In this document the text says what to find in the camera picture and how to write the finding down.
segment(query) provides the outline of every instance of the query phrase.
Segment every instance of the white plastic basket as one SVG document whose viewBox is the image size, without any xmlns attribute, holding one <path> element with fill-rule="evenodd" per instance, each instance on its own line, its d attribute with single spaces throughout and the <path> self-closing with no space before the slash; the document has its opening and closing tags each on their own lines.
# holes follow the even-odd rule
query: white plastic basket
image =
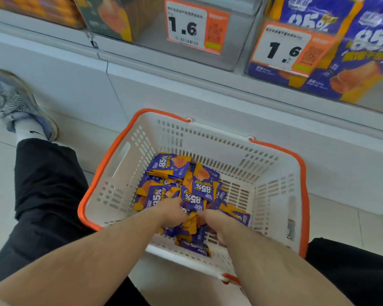
<svg viewBox="0 0 383 306">
<path fill-rule="evenodd" d="M 286 149 L 151 109 L 135 114 L 97 169 L 78 214 L 100 230 L 132 214 L 135 190 L 159 151 L 190 155 L 220 172 L 226 201 L 251 214 L 249 227 L 305 257 L 309 240 L 309 199 L 303 160 Z M 227 249 L 206 233 L 212 257 L 204 257 L 156 234 L 146 251 L 237 282 Z"/>
</svg>

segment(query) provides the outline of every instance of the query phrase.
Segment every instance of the barcode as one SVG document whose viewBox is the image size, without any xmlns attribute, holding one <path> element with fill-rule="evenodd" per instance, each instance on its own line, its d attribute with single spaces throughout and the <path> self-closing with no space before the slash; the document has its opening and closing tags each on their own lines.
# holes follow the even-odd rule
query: barcode
<svg viewBox="0 0 383 306">
<path fill-rule="evenodd" d="M 175 40 L 176 41 L 181 41 L 183 43 L 191 44 L 191 45 L 194 45 L 194 46 L 198 46 L 199 45 L 199 42 L 196 42 L 196 41 L 193 41 L 193 40 L 184 39 L 183 37 L 177 37 L 176 36 Z"/>
<path fill-rule="evenodd" d="M 320 54 L 323 52 L 324 52 L 323 49 L 317 48 L 315 46 L 311 46 L 309 47 L 309 50 L 306 53 L 304 53 L 302 57 L 302 62 L 314 63 L 318 59 Z"/>
</svg>

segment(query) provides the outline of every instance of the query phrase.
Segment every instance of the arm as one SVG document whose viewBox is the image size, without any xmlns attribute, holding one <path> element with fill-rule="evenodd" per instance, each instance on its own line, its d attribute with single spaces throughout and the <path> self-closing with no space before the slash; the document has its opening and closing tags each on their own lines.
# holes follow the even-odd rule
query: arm
<svg viewBox="0 0 383 306">
<path fill-rule="evenodd" d="M 165 200 L 45 255 L 0 282 L 0 300 L 11 306 L 104 305 L 156 230 L 187 219 L 180 202 Z"/>
<path fill-rule="evenodd" d="M 207 210 L 200 216 L 227 245 L 251 305 L 353 305 L 327 278 L 281 243 L 220 211 Z"/>
</svg>

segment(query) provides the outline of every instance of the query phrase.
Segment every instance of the gray sneaker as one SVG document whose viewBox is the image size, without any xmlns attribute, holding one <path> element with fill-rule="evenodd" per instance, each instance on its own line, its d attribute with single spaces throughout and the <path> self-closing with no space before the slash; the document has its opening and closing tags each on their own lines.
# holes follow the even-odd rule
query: gray sneaker
<svg viewBox="0 0 383 306">
<path fill-rule="evenodd" d="M 37 105 L 29 86 L 14 74 L 0 69 L 0 114 L 7 130 L 15 132 L 14 122 L 34 118 L 50 142 L 58 137 L 58 126 Z"/>
</svg>

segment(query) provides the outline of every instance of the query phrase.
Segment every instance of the tiled floor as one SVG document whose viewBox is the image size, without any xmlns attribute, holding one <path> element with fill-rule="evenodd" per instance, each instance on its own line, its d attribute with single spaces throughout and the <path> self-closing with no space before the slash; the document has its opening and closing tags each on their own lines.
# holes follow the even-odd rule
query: tiled floor
<svg viewBox="0 0 383 306">
<path fill-rule="evenodd" d="M 118 133 L 51 113 L 60 124 L 60 142 L 77 151 L 89 180 Z M 0 247 L 15 225 L 13 170 L 15 136 L 0 123 Z M 310 239 L 325 237 L 383 255 L 383 216 L 310 195 Z M 144 254 L 130 274 L 152 305 L 249 305 L 236 286 Z"/>
</svg>

